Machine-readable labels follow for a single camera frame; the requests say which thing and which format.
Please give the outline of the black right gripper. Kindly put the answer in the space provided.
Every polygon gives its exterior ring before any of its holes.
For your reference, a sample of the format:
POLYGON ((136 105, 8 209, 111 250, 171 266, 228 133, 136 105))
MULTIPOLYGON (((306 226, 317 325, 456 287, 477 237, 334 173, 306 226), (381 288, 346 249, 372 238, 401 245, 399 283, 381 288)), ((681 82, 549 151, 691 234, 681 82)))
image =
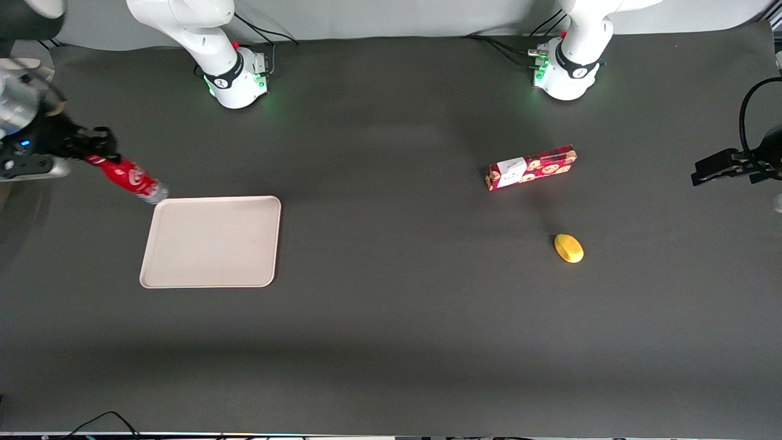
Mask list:
POLYGON ((53 168, 54 158, 120 164, 109 127, 86 129, 64 112, 47 116, 44 109, 12 115, 12 167, 53 168))

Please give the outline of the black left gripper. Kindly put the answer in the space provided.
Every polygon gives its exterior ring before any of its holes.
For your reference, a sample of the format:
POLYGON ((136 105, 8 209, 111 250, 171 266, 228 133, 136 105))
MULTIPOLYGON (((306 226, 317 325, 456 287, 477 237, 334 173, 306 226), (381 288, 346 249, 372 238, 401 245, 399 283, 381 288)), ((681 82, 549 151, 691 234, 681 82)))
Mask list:
MULTIPOLYGON (((751 164, 748 174, 751 184, 768 179, 781 180, 781 125, 770 129, 759 145, 748 148, 745 130, 740 131, 741 147, 751 164)), ((737 178, 745 175, 742 153, 736 148, 726 148, 695 163, 695 172, 690 175, 693 186, 701 186, 721 178, 737 178)))

